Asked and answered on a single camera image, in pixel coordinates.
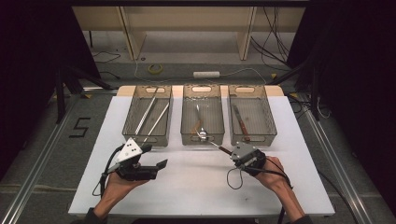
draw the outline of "cable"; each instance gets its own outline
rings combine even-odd
[[[252,71],[254,71],[257,75],[259,75],[259,77],[262,79],[262,81],[264,81],[264,85],[267,84],[267,81],[265,81],[265,79],[262,77],[262,75],[261,75],[256,69],[254,69],[254,68],[243,68],[243,69],[240,69],[240,70],[238,70],[238,71],[235,71],[235,72],[232,72],[232,73],[229,73],[229,74],[225,74],[225,75],[220,75],[220,76],[221,76],[221,77],[227,77],[227,76],[234,75],[234,74],[240,73],[240,72],[242,72],[242,71],[246,71],[246,70],[252,70]]]
[[[116,76],[115,74],[111,73],[111,72],[99,72],[99,73],[106,73],[106,74],[110,74],[111,76],[115,77],[116,79],[121,79],[121,77]]]
[[[124,147],[125,144],[122,144],[120,147],[117,147],[114,152],[111,154],[110,158],[107,161],[107,165],[105,170],[102,172],[102,175],[99,179],[98,184],[96,185],[96,187],[93,189],[92,195],[93,196],[103,196],[103,193],[105,192],[105,186],[106,186],[106,179],[107,176],[109,175],[108,171],[108,167],[110,166],[110,163],[113,161],[114,156],[117,154],[117,152],[121,151],[122,148]],[[100,185],[100,194],[94,194],[94,192],[96,191],[97,187]]]
[[[277,48],[278,48],[278,50],[279,50],[279,53],[280,53],[280,55],[282,56],[282,59],[283,59],[284,61],[286,61],[286,59],[284,58],[283,55],[286,55],[286,56],[288,57],[289,50],[288,50],[288,49],[285,47],[285,45],[283,44],[283,41],[282,41],[282,39],[281,39],[281,37],[280,37],[280,35],[279,35],[279,33],[278,33],[278,30],[277,30],[277,27],[278,27],[278,25],[279,25],[279,20],[277,19],[278,13],[279,13],[279,8],[278,8],[278,7],[275,7],[275,8],[274,8],[274,21],[273,21],[273,24],[272,24],[272,25],[271,25],[270,19],[269,19],[269,17],[268,17],[268,14],[267,14],[267,12],[266,12],[266,10],[265,10],[265,7],[263,7],[262,9],[263,9],[264,14],[265,14],[265,17],[266,17],[266,19],[267,19],[267,21],[268,21],[268,24],[270,25],[270,28],[271,28],[271,31],[270,31],[270,34],[268,35],[268,37],[269,37],[271,34],[274,34],[274,37],[276,38],[276,43],[277,43]]]
[[[241,185],[237,188],[234,188],[233,186],[231,186],[228,176],[230,175],[231,171],[236,170],[236,169],[238,169],[238,167],[229,170],[227,173],[227,184],[228,184],[228,186],[230,186],[231,189],[240,189],[244,185],[244,179],[242,178],[242,170],[239,169],[239,176],[241,177]]]
[[[271,53],[268,49],[265,49],[264,47],[262,47],[262,46],[256,41],[256,39],[254,39],[253,37],[251,37],[251,40],[253,41],[254,44],[257,45],[258,48],[261,49],[261,50],[258,50],[257,47],[253,45],[253,48],[254,48],[255,50],[257,50],[259,53],[261,53],[262,56],[265,56],[265,57],[268,57],[268,58],[271,58],[271,59],[275,59],[275,60],[279,61],[280,63],[283,63],[283,64],[285,64],[287,67],[289,67],[289,66],[287,65],[286,62],[284,62],[284,61],[282,61],[281,59],[279,59],[278,57],[276,57],[275,54]]]
[[[318,98],[318,103],[317,103],[317,109],[318,109],[319,114],[320,114],[324,119],[328,119],[328,118],[330,117],[330,114],[332,113],[332,111],[329,110],[329,114],[328,114],[328,115],[326,115],[326,116],[323,115],[322,112],[320,111],[320,108],[319,108],[319,102],[320,102],[320,97]]]
[[[98,56],[99,54],[102,54],[102,53],[111,54],[111,55],[116,55],[116,57],[115,57],[115,58],[112,58],[112,59],[110,59],[110,60],[107,60],[107,61],[105,61],[105,62],[96,62],[96,63],[108,63],[108,62],[111,62],[111,61],[113,61],[113,60],[118,59],[118,58],[121,56],[120,54],[116,54],[116,53],[110,53],[110,52],[107,52],[107,51],[100,51],[100,52],[97,53],[97,54],[93,54],[92,57],[94,58],[94,57],[96,57],[96,56]]]
[[[355,214],[353,213],[352,207],[350,206],[349,202],[347,201],[346,196],[341,192],[341,190],[339,190],[334,183],[325,175],[323,174],[320,170],[318,170],[318,174],[320,174],[323,178],[326,179],[326,181],[335,189],[335,191],[337,191],[338,195],[340,195],[341,199],[344,201],[344,203],[346,204],[347,209],[349,210],[350,214],[353,217],[353,220],[355,221],[356,224],[359,224],[358,219],[356,218]]]

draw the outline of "black wall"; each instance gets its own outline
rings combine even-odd
[[[5,2],[0,36],[2,178],[54,93],[56,73],[74,65],[94,77],[99,74],[71,7]]]
[[[319,74],[319,93],[327,100],[352,150],[371,177],[393,214],[396,215],[396,8],[388,2],[349,1],[351,8],[338,29],[338,38],[329,39],[334,48]],[[325,24],[326,18],[309,12],[301,24],[303,31],[293,45],[307,45],[306,27]],[[305,41],[315,39],[312,36]],[[304,53],[294,51],[295,62]]]

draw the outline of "hand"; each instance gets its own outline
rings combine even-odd
[[[264,170],[276,171],[283,174],[283,166],[277,157],[267,157],[267,162],[262,167]],[[265,187],[273,191],[285,208],[286,214],[291,222],[305,216],[293,190],[288,181],[281,175],[260,172],[255,176]]]
[[[276,171],[283,174],[283,166],[278,157],[267,156],[267,162],[262,168],[264,170]],[[281,175],[260,172],[255,176],[255,178],[258,179],[266,188],[274,192],[285,187],[289,187],[285,177]]]
[[[149,182],[148,180],[128,181],[121,179],[116,173],[108,176],[105,192],[93,212],[101,219],[105,219],[110,210],[121,201],[131,190]]]

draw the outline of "black cable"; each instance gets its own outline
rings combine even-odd
[[[285,208],[282,206],[282,208],[280,209],[279,217],[277,219],[277,224],[282,224],[284,216],[285,216]]]
[[[320,174],[321,176],[323,176],[323,178],[325,178],[327,180],[327,182],[332,185],[332,187],[335,189],[335,191],[337,191],[338,195],[340,195],[341,199],[344,201],[344,203],[346,204],[346,207],[348,208],[350,214],[353,217],[353,220],[355,221],[356,224],[359,224],[358,219],[356,218],[355,214],[353,213],[352,207],[350,206],[349,202],[347,201],[346,196],[341,192],[341,190],[339,190],[334,183],[325,175],[323,174],[320,170],[318,170],[318,174]]]
[[[108,167],[110,166],[110,163],[113,161],[113,158],[114,158],[114,156],[117,154],[117,152],[119,152],[119,151],[121,151],[122,150],[122,148],[123,148],[123,146],[124,146],[125,144],[122,144],[120,147],[117,147],[115,150],[114,150],[114,152],[111,154],[111,156],[110,156],[110,158],[108,159],[108,161],[107,161],[107,165],[106,165],[106,168],[105,168],[105,170],[102,172],[102,175],[101,175],[101,177],[100,177],[100,179],[99,179],[99,183],[96,185],[96,187],[95,187],[95,189],[93,190],[93,192],[95,192],[95,190],[96,190],[96,188],[98,187],[98,185],[100,185],[100,196],[102,197],[103,196],[103,193],[105,192],[105,187],[106,187],[106,179],[107,179],[107,176],[108,176]]]
[[[268,49],[265,49],[264,47],[262,47],[253,37],[251,37],[251,40],[253,40],[253,42],[262,50],[262,51],[259,51],[259,50],[258,50],[258,52],[260,52],[261,54],[263,54],[264,56],[266,56],[266,57],[268,57],[268,58],[275,59],[275,60],[279,61],[280,63],[283,63],[283,64],[285,64],[287,67],[289,67],[288,64],[287,64],[286,62],[284,62],[284,61],[282,61],[281,59],[279,59],[278,57],[276,57],[276,56],[275,56],[273,53],[271,53]]]
[[[238,188],[234,188],[233,186],[231,186],[228,176],[230,175],[231,171],[236,170],[236,169],[238,169],[238,168],[237,167],[233,168],[233,169],[229,170],[227,173],[227,184],[228,184],[228,186],[230,186],[231,189],[240,189],[244,185],[244,179],[242,178],[242,170],[239,170],[239,176],[241,177],[241,185]]]
[[[106,74],[110,74],[111,76],[115,77],[116,79],[121,79],[121,77],[111,73],[111,72],[99,72],[99,73],[106,73]]]
[[[271,28],[270,34],[274,34],[274,37],[276,38],[276,44],[277,44],[277,48],[279,50],[279,53],[280,53],[282,59],[284,61],[286,61],[286,59],[284,58],[283,55],[286,55],[288,57],[289,50],[283,44],[283,41],[282,41],[280,35],[278,35],[278,30],[277,30],[278,25],[279,25],[279,19],[278,19],[279,8],[278,7],[274,8],[274,21],[273,21],[273,24],[271,24],[271,22],[270,22],[270,19],[269,19],[268,14],[267,14],[267,12],[265,10],[265,7],[263,7],[262,9],[263,9],[265,17],[266,17],[266,19],[268,21],[268,24],[269,24],[269,26]]]
[[[121,56],[121,55],[118,54],[118,53],[110,53],[110,52],[107,52],[107,51],[100,51],[100,52],[97,53],[97,54],[93,54],[92,57],[94,58],[94,57],[98,56],[98,55],[101,54],[101,53],[106,53],[106,54],[110,54],[110,55],[116,55],[116,57],[115,57],[115,58],[112,58],[112,59],[110,59],[110,60],[107,60],[107,61],[105,61],[105,62],[96,62],[96,63],[108,63],[108,62],[111,62],[111,61],[113,61],[113,60],[118,59],[118,58]]]
[[[267,173],[267,174],[272,174],[272,175],[280,175],[280,176],[282,176],[283,178],[286,179],[286,182],[288,183],[289,187],[292,189],[289,177],[286,174],[282,174],[282,173],[277,172],[277,171],[258,169],[258,168],[248,167],[248,166],[245,167],[245,169],[246,170],[251,170],[251,171],[260,171],[260,172]]]

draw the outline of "person's right hand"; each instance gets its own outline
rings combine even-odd
[[[262,168],[264,170],[275,171],[283,174],[283,166],[278,157],[267,156],[267,161]],[[273,192],[276,192],[278,189],[289,187],[285,177],[281,175],[260,172],[255,176],[255,178]]]

